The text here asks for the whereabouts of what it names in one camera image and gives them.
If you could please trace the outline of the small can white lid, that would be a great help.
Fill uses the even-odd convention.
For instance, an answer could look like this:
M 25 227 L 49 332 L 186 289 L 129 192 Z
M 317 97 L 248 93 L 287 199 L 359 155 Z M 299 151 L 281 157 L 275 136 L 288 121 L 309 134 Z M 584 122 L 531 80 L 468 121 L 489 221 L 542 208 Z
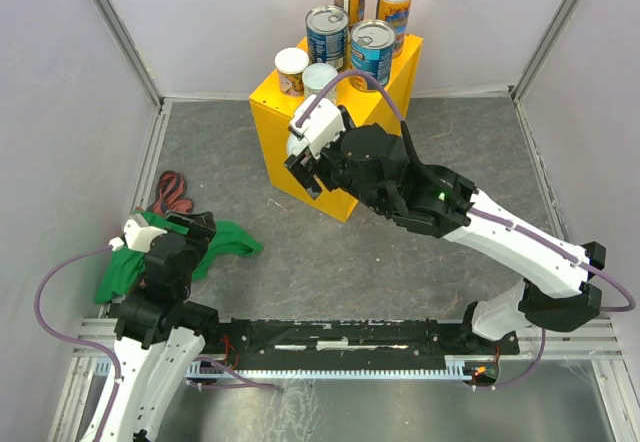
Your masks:
M 307 52 L 297 47 L 284 48 L 276 54 L 274 65 L 280 91 L 293 97 L 302 96 L 304 93 L 302 75 L 309 65 Z

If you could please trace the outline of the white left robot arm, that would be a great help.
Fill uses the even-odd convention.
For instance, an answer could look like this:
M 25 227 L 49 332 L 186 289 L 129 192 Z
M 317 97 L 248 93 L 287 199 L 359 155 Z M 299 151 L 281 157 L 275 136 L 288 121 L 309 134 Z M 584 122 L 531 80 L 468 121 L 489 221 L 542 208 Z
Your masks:
M 115 359 L 86 441 L 152 441 L 187 369 L 221 340 L 217 310 L 190 301 L 192 274 L 216 235 L 210 212 L 168 212 L 171 229 L 130 216 L 115 250 L 130 249 L 145 264 L 120 305 Z

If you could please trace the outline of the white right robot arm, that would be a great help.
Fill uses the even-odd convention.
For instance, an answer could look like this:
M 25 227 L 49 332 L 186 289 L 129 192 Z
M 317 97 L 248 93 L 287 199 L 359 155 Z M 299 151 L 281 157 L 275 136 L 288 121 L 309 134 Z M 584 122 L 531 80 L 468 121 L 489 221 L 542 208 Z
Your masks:
M 467 351 L 481 353 L 529 325 L 568 333 L 599 316 L 602 292 L 589 280 L 604 264 L 601 246 L 562 242 L 457 172 L 422 163 L 406 126 L 398 135 L 357 127 L 345 107 L 312 96 L 289 132 L 285 166 L 311 198 L 342 190 L 409 232 L 472 248 L 521 276 L 468 307 L 458 330 Z

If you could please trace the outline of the blue tin can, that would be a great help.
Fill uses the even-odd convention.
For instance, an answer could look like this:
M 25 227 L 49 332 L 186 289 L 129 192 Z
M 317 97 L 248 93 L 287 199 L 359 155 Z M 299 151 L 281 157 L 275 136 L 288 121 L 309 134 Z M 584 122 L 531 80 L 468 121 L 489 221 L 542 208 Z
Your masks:
M 395 29 L 383 20 L 363 20 L 351 29 L 350 68 L 369 73 L 383 87 L 390 79 Z

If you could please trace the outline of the yellow can white lid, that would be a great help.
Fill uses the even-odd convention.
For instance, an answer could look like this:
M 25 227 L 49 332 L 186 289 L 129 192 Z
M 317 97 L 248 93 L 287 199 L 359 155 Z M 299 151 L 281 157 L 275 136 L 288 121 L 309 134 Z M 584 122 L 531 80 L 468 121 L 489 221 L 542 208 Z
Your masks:
M 304 99 L 319 94 L 338 75 L 338 71 L 327 63 L 310 64 L 302 74 Z

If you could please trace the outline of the green cloth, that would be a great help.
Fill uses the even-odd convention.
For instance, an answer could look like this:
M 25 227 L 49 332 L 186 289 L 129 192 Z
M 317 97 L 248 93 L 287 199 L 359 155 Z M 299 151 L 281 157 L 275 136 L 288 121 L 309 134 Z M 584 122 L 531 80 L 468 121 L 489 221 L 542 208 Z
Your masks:
M 136 210 L 135 214 L 140 214 L 151 226 L 175 231 L 182 235 L 187 233 L 185 227 L 167 221 L 162 215 L 142 210 Z M 209 268 L 218 256 L 248 257 L 257 255 L 262 250 L 263 245 L 238 224 L 225 220 L 217 221 L 216 235 L 209 244 L 204 258 L 193 272 L 192 280 L 200 281 L 205 279 Z M 105 304 L 117 296 L 126 295 L 144 269 L 143 253 L 132 251 L 128 248 L 122 248 L 114 252 L 95 293 L 93 302 L 98 305 Z

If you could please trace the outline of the blue yellow can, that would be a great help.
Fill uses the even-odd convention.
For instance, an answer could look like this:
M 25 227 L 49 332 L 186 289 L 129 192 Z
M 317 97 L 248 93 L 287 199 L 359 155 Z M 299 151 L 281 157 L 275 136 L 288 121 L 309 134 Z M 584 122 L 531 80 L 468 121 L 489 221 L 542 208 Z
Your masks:
M 394 57 L 403 50 L 411 3 L 412 0 L 377 0 L 376 18 L 395 29 Z

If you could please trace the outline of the blue soup can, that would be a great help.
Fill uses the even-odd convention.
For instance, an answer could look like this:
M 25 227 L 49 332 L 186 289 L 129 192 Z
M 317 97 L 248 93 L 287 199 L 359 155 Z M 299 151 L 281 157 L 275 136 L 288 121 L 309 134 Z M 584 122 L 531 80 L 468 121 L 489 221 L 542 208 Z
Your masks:
M 305 25 L 310 62 L 326 63 L 342 72 L 347 65 L 347 13 L 337 6 L 320 6 L 306 14 Z

